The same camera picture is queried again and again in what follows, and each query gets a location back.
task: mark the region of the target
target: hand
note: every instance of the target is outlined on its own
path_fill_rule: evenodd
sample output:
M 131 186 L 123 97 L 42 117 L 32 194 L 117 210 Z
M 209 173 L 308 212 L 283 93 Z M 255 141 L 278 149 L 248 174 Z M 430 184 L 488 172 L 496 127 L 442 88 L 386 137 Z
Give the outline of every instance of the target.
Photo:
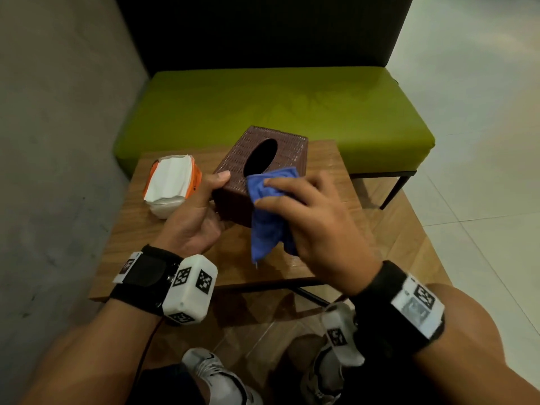
M 300 258 L 319 279 L 349 296 L 369 285 L 382 261 L 356 228 L 326 172 L 275 177 L 265 185 L 304 203 L 289 196 L 263 197 L 255 207 L 288 220 Z
M 212 190 L 231 178 L 228 170 L 202 177 L 197 191 L 169 216 L 161 233 L 150 244 L 182 258 L 202 254 L 218 241 L 224 225 L 210 205 Z

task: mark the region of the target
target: tissue box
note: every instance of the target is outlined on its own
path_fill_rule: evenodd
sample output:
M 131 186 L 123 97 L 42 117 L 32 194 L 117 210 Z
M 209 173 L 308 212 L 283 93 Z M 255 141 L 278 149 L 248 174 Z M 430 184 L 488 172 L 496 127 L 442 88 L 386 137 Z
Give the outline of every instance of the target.
M 305 136 L 250 126 L 214 172 L 231 171 L 229 182 L 212 193 L 220 217 L 251 227 L 253 203 L 247 193 L 246 176 L 288 166 L 296 167 L 298 175 L 304 176 L 307 143 Z
M 197 190 L 202 176 L 192 156 L 162 157 L 152 165 L 144 201 L 154 215 L 166 219 Z

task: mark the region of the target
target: fingernail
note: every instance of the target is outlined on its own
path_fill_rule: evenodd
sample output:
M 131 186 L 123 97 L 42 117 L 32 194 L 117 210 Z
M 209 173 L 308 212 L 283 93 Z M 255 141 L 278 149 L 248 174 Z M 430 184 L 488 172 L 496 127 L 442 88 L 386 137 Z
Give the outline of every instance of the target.
M 218 173 L 218 177 L 220 179 L 226 179 L 231 176 L 231 172 L 229 170 L 224 170 L 223 172 Z

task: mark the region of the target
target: brown woven tissue box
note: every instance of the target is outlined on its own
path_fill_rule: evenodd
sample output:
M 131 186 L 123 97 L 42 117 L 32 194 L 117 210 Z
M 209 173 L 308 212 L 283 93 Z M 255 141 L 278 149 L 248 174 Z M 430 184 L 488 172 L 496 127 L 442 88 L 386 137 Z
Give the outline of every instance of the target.
M 251 227 L 253 204 L 247 193 L 246 176 L 289 166 L 295 166 L 298 175 L 305 176 L 307 142 L 305 136 L 250 126 L 214 172 L 231 171 L 229 182 L 213 193 L 220 217 Z

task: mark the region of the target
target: sneaker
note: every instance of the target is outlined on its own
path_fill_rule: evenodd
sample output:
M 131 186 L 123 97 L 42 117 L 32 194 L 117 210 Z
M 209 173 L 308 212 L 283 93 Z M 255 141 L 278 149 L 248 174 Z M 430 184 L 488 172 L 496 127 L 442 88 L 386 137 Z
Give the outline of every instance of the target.
M 341 396 L 342 383 L 340 389 L 334 390 L 325 388 L 323 384 L 323 377 L 330 373 L 337 373 L 338 379 L 341 378 L 341 381 L 343 381 L 341 365 L 339 365 L 337 358 L 332 365 L 335 369 L 322 368 L 324 366 L 322 360 L 326 355 L 335 356 L 329 342 L 320 349 L 300 382 L 300 391 L 308 405 L 332 405 Z
M 193 375 L 210 387 L 210 405 L 262 405 L 261 396 L 225 369 L 215 354 L 205 348 L 191 348 L 182 362 Z

